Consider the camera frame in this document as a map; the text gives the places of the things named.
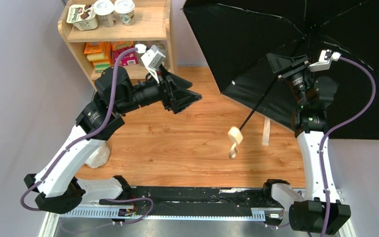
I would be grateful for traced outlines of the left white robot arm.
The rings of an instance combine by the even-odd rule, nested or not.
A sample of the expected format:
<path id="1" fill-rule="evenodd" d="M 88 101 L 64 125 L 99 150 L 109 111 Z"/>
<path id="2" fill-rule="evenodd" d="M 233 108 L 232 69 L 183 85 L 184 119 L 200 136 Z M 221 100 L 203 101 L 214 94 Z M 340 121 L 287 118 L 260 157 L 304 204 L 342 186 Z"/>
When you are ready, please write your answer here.
<path id="1" fill-rule="evenodd" d="M 83 203 L 129 198 L 130 186 L 120 175 L 84 180 L 77 178 L 76 173 L 124 125 L 127 113 L 160 102 L 165 110 L 178 114 L 202 98 L 191 91 L 190 81 L 164 67 L 137 84 L 132 84 L 124 67 L 109 67 L 95 86 L 93 100 L 78 115 L 51 162 L 41 172 L 24 178 L 28 191 L 37 193 L 34 211 L 65 214 Z"/>

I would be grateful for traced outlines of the wooden shelf unit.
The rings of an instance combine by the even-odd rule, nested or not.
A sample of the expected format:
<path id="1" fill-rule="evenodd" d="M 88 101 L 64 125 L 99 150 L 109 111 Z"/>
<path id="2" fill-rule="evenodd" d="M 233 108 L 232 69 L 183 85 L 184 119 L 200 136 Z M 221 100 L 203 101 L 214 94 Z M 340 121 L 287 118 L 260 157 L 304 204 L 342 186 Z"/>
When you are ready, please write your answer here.
<path id="1" fill-rule="evenodd" d="M 174 42 L 172 39 L 171 19 L 172 6 L 169 0 L 136 0 L 135 23 L 132 26 L 122 24 L 118 14 L 114 10 L 116 23 L 113 27 L 104 27 L 99 17 L 98 27 L 94 30 L 80 31 L 74 25 L 66 22 L 69 7 L 73 4 L 92 4 L 94 0 L 69 0 L 64 7 L 62 15 L 58 21 L 59 33 L 71 51 L 72 55 L 84 71 L 92 85 L 95 84 L 102 73 L 96 73 L 93 65 L 84 55 L 85 44 L 87 42 L 109 41 L 112 45 L 113 68 L 119 54 L 131 49 L 136 43 L 143 43 L 148 48 L 152 45 L 160 46 L 166 41 L 166 47 L 159 50 L 166 56 L 163 66 L 175 74 L 177 65 L 173 51 Z"/>

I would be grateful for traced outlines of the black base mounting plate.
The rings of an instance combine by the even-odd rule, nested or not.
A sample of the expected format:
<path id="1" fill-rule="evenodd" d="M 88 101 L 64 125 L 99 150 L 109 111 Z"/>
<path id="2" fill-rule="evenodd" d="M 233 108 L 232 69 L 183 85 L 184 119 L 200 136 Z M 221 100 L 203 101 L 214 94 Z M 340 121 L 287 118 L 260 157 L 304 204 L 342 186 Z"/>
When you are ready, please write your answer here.
<path id="1" fill-rule="evenodd" d="M 133 186 L 117 200 L 134 206 L 137 214 L 153 203 L 151 216 L 252 217 L 253 210 L 261 210 L 266 218 L 280 219 L 286 214 L 261 188 Z"/>

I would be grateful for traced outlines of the aluminium frame rail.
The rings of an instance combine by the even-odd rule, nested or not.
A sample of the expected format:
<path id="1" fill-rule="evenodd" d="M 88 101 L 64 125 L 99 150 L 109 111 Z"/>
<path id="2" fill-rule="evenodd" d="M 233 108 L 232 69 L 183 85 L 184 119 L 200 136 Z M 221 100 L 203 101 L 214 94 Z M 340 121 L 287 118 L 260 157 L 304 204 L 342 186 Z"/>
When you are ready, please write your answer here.
<path id="1" fill-rule="evenodd" d="M 298 194 L 303 195 L 299 190 L 294 190 Z M 288 213 L 284 214 L 280 219 L 266 218 L 265 212 L 261 210 L 253 210 L 252 217 L 195 217 L 195 216 L 151 216 L 152 206 L 144 214 L 137 214 L 134 206 L 126 205 L 124 200 L 112 202 L 108 200 L 93 201 L 88 204 L 80 204 L 73 210 L 61 214 L 63 218 L 98 218 L 110 219 L 114 223 L 125 223 L 132 220 L 179 220 L 179 221 L 246 221 L 261 223 L 266 227 L 274 230 L 288 227 L 292 229 L 288 223 Z"/>

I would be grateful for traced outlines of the Chobani yogurt tub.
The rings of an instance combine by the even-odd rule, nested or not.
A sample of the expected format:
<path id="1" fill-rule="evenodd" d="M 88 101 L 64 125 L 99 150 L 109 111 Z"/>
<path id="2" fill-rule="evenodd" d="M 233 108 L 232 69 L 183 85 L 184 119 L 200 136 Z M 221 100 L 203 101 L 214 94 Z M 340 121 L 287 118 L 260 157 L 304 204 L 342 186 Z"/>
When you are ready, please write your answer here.
<path id="1" fill-rule="evenodd" d="M 69 7 L 66 22 L 80 31 L 94 30 L 98 20 L 92 4 L 73 4 Z"/>

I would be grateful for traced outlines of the orange sponge pack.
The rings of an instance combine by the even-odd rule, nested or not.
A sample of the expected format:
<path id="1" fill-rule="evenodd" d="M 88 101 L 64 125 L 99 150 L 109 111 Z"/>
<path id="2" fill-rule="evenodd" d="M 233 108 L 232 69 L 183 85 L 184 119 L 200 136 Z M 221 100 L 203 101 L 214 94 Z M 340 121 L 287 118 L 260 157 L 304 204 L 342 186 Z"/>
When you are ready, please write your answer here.
<path id="1" fill-rule="evenodd" d="M 112 45 L 109 41 L 87 42 L 84 55 L 96 73 L 102 73 L 113 65 Z"/>

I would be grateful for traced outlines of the white crumpled plastic bag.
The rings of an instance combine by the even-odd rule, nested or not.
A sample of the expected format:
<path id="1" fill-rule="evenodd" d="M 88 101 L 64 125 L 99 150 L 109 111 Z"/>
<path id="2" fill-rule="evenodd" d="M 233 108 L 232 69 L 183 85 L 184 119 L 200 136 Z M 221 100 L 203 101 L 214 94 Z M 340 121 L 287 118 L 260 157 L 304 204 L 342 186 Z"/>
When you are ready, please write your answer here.
<path id="1" fill-rule="evenodd" d="M 106 143 L 97 148 L 90 157 L 85 161 L 85 164 L 91 168 L 98 168 L 108 162 L 110 149 Z"/>

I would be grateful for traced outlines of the beige folding umbrella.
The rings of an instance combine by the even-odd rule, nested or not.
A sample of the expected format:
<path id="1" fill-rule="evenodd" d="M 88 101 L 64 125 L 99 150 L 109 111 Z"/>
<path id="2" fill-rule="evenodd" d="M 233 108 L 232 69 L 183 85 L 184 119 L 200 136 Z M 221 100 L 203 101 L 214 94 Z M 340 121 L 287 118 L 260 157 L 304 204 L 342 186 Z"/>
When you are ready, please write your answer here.
<path id="1" fill-rule="evenodd" d="M 188 0 L 220 92 L 292 129 L 379 140 L 379 0 Z"/>

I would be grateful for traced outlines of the white lidded cup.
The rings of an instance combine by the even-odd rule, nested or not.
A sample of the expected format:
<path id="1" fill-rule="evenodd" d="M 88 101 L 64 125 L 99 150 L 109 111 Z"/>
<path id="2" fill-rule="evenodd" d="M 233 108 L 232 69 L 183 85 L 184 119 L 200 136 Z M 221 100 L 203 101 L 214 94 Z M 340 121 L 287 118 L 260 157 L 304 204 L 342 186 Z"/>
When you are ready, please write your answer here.
<path id="1" fill-rule="evenodd" d="M 104 27 L 115 25 L 114 4 L 110 0 L 97 0 L 94 3 L 94 11 Z"/>
<path id="2" fill-rule="evenodd" d="M 125 26 L 132 26 L 135 23 L 135 4 L 132 0 L 116 0 L 114 10 L 118 14 L 121 22 Z"/>

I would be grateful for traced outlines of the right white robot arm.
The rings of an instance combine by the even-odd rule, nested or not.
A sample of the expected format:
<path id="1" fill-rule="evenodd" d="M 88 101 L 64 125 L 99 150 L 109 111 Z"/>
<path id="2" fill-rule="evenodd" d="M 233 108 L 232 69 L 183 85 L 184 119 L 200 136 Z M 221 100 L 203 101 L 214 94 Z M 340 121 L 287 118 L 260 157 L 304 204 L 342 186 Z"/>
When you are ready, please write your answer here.
<path id="1" fill-rule="evenodd" d="M 301 149 L 306 180 L 305 193 L 298 194 L 289 182 L 268 179 L 263 193 L 271 204 L 281 205 L 288 213 L 288 223 L 295 231 L 334 235 L 349 220 L 350 207 L 341 203 L 333 182 L 328 143 L 327 108 L 338 85 L 328 77 L 314 79 L 312 71 L 327 70 L 339 54 L 330 50 L 311 64 L 306 55 L 297 57 L 269 53 L 268 62 L 276 78 L 291 89 L 298 107 L 293 112 L 292 127 Z"/>

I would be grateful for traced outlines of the left white lidded cup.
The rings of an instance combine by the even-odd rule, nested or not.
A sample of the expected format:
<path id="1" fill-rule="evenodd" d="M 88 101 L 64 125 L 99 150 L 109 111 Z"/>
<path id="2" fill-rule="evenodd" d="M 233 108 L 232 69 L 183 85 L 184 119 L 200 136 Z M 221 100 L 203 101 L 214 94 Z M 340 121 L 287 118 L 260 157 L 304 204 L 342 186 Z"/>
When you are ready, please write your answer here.
<path id="1" fill-rule="evenodd" d="M 97 0 L 94 3 L 94 11 L 104 27 L 115 25 L 114 4 L 110 0 Z"/>

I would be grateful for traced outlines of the right white lidded cup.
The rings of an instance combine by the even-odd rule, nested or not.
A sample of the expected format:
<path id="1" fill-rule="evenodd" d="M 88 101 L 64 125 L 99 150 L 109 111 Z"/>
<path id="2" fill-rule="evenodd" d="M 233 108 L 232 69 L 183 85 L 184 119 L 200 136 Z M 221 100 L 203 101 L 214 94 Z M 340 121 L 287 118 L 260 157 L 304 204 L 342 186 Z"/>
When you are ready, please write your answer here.
<path id="1" fill-rule="evenodd" d="M 114 10 L 118 14 L 121 22 L 125 26 L 132 26 L 135 23 L 135 4 L 132 0 L 116 0 Z"/>

